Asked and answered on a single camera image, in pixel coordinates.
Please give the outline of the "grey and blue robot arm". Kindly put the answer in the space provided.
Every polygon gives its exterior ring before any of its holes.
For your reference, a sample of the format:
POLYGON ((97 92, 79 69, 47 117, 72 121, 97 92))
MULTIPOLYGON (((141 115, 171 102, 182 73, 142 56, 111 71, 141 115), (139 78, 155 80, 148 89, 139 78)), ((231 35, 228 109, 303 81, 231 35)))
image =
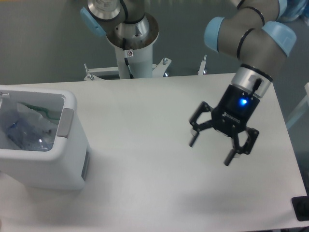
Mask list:
MULTIPOLYGON (((286 1, 238 0, 236 6, 232 18, 216 17, 207 24, 204 41, 208 48, 236 57, 241 66, 218 105, 202 102, 189 120, 194 139, 209 128, 231 138, 225 165, 237 154, 250 154, 259 132, 247 122, 296 42, 296 34, 278 22, 286 1)), ((152 52, 158 24, 146 13, 144 1, 89 0, 80 15, 95 35, 106 36, 114 46, 120 78, 158 75, 152 52)))

